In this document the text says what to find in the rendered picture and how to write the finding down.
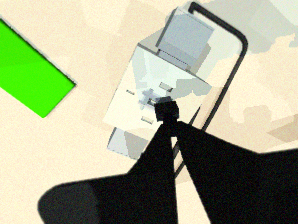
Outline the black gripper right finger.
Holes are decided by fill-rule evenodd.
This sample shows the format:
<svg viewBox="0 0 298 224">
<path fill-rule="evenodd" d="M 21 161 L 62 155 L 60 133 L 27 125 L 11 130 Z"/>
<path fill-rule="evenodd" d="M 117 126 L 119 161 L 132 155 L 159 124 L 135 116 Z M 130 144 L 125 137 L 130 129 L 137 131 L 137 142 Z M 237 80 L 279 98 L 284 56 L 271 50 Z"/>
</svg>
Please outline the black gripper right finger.
<svg viewBox="0 0 298 224">
<path fill-rule="evenodd" d="M 175 126 L 210 224 L 269 224 L 275 191 L 298 184 L 298 147 L 257 153 L 183 121 Z"/>
</svg>

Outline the bright green rectangular block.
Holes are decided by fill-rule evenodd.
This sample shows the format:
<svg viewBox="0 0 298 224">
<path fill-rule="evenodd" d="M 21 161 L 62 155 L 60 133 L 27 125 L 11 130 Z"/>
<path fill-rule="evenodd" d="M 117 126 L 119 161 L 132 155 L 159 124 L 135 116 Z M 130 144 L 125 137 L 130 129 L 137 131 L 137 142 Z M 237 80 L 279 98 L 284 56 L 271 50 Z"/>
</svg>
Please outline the bright green rectangular block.
<svg viewBox="0 0 298 224">
<path fill-rule="evenodd" d="M 74 86 L 0 18 L 0 88 L 45 118 Z"/>
</svg>

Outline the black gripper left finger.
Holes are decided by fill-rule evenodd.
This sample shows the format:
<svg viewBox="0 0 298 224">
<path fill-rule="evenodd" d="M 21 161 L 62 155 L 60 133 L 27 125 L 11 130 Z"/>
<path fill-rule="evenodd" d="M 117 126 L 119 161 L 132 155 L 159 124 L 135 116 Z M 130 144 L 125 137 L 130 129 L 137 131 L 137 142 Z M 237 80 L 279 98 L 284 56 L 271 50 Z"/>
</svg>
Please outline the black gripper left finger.
<svg viewBox="0 0 298 224">
<path fill-rule="evenodd" d="M 127 173 L 57 184 L 36 209 L 43 224 L 179 224 L 168 124 Z"/>
</svg>

